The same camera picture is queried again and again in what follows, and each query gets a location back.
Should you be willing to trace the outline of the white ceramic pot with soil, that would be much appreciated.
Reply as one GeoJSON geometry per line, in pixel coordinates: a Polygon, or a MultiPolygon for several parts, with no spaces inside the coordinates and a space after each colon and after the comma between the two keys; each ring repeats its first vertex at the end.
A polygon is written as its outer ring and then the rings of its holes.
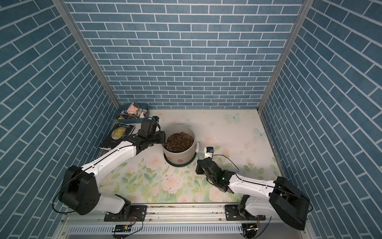
{"type": "Polygon", "coordinates": [[[194,131],[185,125],[173,125],[165,129],[166,142],[162,144],[163,152],[174,163],[189,161],[196,153],[196,136],[194,131]]]}

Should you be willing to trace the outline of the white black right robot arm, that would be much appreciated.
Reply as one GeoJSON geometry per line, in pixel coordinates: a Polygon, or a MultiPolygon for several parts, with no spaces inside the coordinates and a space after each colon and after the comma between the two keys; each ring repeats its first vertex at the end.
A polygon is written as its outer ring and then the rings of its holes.
{"type": "Polygon", "coordinates": [[[277,215],[290,227],[303,231],[310,206],[309,197],[284,177],[264,181],[222,170],[208,157],[197,161],[197,174],[203,174],[221,192],[242,194],[238,207],[247,220],[258,215],[277,215]]]}

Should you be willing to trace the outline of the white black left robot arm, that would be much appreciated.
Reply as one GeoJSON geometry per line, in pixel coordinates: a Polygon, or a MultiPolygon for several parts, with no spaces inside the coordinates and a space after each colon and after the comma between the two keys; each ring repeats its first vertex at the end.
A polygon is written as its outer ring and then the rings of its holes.
{"type": "Polygon", "coordinates": [[[71,166],[64,174],[57,200],[80,215],[105,212],[120,217],[130,216],[130,201],[120,195],[108,195],[99,191],[101,180],[111,171],[154,144],[165,142],[165,132],[159,125],[159,117],[145,119],[136,134],[126,141],[83,166],[71,166]]]}

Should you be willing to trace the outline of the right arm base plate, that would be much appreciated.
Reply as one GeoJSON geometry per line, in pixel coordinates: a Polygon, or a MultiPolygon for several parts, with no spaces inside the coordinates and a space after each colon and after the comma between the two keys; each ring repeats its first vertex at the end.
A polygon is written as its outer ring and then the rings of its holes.
{"type": "Polygon", "coordinates": [[[249,195],[244,195],[239,204],[229,204],[225,205],[225,217],[227,221],[264,221],[266,220],[265,215],[253,216],[245,209],[245,204],[247,203],[249,195]]]}

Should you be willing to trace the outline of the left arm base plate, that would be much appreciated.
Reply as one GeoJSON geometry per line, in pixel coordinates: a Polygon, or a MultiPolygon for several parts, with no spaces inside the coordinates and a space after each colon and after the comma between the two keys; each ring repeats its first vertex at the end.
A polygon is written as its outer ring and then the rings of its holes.
{"type": "Polygon", "coordinates": [[[136,219],[140,219],[144,222],[148,208],[146,205],[132,206],[131,202],[126,198],[118,194],[116,194],[116,196],[124,200],[124,205],[119,213],[114,214],[111,212],[106,212],[104,217],[105,222],[127,222],[134,221],[136,219]]]}

